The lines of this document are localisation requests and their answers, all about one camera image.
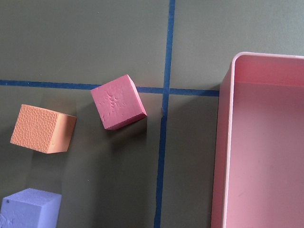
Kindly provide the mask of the pink plastic bin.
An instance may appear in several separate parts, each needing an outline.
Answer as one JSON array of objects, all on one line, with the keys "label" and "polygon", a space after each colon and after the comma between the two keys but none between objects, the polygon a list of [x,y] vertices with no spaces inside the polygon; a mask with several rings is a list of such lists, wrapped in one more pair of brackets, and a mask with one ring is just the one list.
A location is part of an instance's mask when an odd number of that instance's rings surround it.
[{"label": "pink plastic bin", "polygon": [[304,58],[241,52],[220,85],[213,228],[304,225]]}]

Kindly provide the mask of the red foam block upper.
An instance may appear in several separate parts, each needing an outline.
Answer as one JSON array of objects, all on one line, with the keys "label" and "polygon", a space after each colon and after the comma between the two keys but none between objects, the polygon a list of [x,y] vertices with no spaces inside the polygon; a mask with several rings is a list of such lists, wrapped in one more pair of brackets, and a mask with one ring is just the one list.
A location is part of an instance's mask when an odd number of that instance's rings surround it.
[{"label": "red foam block upper", "polygon": [[91,90],[106,130],[117,130],[147,117],[147,112],[129,75]]}]

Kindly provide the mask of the purple foam block right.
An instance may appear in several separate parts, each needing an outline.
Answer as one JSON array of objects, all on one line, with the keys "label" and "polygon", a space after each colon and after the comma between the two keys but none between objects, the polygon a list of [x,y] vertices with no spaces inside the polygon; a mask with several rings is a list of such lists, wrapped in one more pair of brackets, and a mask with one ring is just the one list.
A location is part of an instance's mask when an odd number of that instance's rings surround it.
[{"label": "purple foam block right", "polygon": [[2,228],[55,228],[62,196],[28,188],[2,200]]}]

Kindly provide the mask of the orange foam block right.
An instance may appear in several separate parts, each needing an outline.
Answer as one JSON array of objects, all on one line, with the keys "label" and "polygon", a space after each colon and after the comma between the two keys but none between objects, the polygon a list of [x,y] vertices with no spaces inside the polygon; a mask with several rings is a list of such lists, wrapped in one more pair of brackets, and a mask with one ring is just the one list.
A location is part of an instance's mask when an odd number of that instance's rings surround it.
[{"label": "orange foam block right", "polygon": [[22,104],[10,143],[50,154],[67,152],[76,117]]}]

